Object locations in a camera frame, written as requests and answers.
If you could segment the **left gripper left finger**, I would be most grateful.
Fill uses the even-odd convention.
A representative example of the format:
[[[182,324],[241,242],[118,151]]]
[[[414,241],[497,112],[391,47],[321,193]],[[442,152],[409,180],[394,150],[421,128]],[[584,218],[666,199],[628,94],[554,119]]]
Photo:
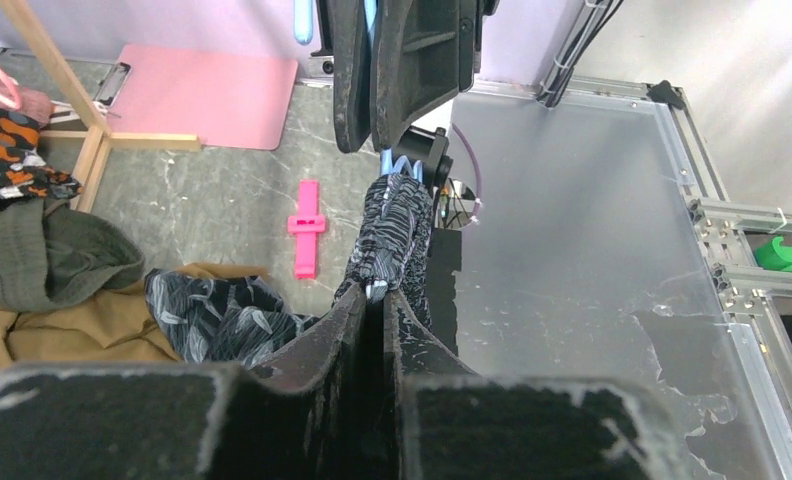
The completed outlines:
[[[0,373],[0,479],[345,479],[366,297],[252,369],[30,363]]]

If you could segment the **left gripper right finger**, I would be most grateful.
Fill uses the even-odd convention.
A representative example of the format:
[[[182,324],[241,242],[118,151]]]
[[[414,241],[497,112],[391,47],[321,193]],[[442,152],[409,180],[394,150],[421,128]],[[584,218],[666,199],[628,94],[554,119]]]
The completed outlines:
[[[687,479],[666,407],[618,379],[474,372],[415,316],[383,301],[401,479]]]

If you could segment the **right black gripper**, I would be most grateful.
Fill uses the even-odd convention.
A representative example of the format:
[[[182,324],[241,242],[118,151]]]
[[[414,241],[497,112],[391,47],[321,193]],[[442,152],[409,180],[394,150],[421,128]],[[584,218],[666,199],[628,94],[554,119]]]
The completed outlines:
[[[431,192],[452,159],[444,126],[416,121],[472,88],[481,68],[483,24],[495,1],[313,1],[320,49],[311,72],[332,79],[335,142],[354,153],[370,142],[421,162]]]

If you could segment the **blue wire hanger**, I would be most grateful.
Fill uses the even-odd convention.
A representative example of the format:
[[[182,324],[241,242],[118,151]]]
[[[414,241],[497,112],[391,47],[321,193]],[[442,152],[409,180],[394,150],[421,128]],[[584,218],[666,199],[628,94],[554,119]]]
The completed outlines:
[[[313,39],[314,33],[314,2],[313,1],[294,1],[293,2],[293,35],[295,41],[300,45],[308,45]],[[410,176],[417,182],[423,181],[423,166],[421,162],[412,162],[407,156],[402,155],[398,158],[394,156],[390,149],[384,150],[380,154],[380,171],[383,176]],[[391,288],[391,280],[394,275],[384,276],[378,273],[376,266],[373,267],[375,275],[371,280],[365,281],[365,294],[369,302],[380,301]]]

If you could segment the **dark leaf print shorts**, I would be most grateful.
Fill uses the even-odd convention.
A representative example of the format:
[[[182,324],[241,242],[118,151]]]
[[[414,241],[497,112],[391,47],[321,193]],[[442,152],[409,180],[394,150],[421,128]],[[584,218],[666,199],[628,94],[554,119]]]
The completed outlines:
[[[359,234],[340,298],[361,287],[371,304],[400,290],[417,318],[431,324],[426,294],[434,205],[427,188],[405,173],[376,179],[366,192]],[[154,269],[145,277],[149,313],[186,362],[237,362],[247,369],[301,336],[319,317],[292,312],[260,274],[199,278]]]

